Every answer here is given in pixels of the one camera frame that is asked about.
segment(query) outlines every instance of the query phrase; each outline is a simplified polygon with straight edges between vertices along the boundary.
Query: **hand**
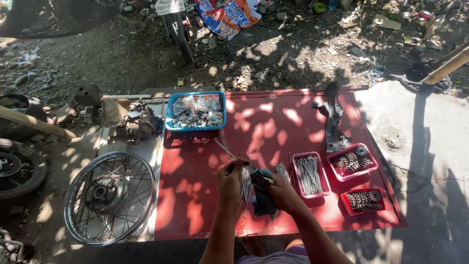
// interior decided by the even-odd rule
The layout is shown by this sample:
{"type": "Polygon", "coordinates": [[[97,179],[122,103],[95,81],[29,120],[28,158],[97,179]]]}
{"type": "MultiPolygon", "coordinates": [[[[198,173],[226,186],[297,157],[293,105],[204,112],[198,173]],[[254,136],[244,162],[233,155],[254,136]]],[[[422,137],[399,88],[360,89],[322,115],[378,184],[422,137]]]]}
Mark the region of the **hand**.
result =
{"type": "Polygon", "coordinates": [[[287,179],[277,173],[272,173],[272,179],[275,181],[275,186],[261,178],[257,178],[257,184],[272,195],[275,205],[280,210],[292,215],[308,209],[287,179]]]}
{"type": "Polygon", "coordinates": [[[249,161],[237,158],[217,172],[219,206],[239,208],[241,205],[241,171],[243,166],[249,164],[249,161]]]}

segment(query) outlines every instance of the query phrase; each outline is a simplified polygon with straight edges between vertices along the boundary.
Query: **person's arm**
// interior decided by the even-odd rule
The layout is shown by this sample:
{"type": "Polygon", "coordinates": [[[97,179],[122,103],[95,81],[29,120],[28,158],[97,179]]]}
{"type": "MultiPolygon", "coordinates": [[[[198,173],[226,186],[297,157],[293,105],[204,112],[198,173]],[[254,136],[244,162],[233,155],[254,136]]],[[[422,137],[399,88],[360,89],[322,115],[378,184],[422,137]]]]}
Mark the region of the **person's arm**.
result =
{"type": "Polygon", "coordinates": [[[275,186],[258,181],[268,191],[277,207],[293,217],[311,264],[352,264],[319,225],[310,209],[296,194],[290,183],[279,174],[272,174],[275,186]]]}
{"type": "Polygon", "coordinates": [[[238,158],[217,172],[219,203],[212,233],[200,264],[233,263],[236,214],[241,205],[241,169],[249,162],[238,158]]]}

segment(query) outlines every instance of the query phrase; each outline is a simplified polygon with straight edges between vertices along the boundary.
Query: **blue plastic basket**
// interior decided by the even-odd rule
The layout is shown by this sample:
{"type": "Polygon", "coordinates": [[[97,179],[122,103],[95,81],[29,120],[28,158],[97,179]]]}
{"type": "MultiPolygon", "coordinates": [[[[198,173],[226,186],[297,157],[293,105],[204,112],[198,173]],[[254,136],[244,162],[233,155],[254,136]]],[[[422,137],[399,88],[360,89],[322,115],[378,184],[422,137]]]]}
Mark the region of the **blue plastic basket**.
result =
{"type": "Polygon", "coordinates": [[[173,122],[166,122],[166,129],[176,132],[188,132],[188,131],[203,131],[203,130],[218,130],[225,126],[227,123],[227,108],[226,108],[226,97],[222,92],[198,92],[198,93],[175,93],[172,94],[168,99],[168,111],[166,113],[166,119],[175,118],[171,113],[173,109],[173,104],[176,100],[184,98],[188,95],[193,95],[194,100],[197,100],[199,96],[211,96],[214,94],[218,99],[220,99],[221,110],[223,112],[223,123],[218,126],[200,126],[200,127],[173,127],[173,122]]]}

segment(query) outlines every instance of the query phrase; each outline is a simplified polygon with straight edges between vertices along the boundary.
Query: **license plate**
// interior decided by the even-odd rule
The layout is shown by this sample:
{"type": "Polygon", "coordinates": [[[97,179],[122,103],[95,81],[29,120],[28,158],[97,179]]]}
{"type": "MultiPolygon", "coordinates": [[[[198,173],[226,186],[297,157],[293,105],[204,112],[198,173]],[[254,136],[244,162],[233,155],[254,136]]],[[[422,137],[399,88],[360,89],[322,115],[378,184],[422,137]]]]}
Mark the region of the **license plate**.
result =
{"type": "Polygon", "coordinates": [[[185,0],[158,0],[155,4],[159,16],[186,11],[185,0]]]}

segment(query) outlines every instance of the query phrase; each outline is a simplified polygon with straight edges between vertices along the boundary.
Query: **spoked wheel rim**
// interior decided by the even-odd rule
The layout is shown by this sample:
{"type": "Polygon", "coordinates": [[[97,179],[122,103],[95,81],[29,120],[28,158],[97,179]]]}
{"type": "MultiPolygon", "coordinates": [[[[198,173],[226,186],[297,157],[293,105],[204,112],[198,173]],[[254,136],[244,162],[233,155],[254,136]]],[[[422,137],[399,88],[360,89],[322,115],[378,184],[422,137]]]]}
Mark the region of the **spoked wheel rim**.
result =
{"type": "Polygon", "coordinates": [[[155,196],[155,173],[144,159],[121,151],[104,154],[72,181],[64,201],[65,228],[83,245],[121,241],[144,223],[155,196]]]}
{"type": "Polygon", "coordinates": [[[37,188],[45,178],[45,159],[31,147],[0,139],[0,198],[13,198],[37,188]]]}

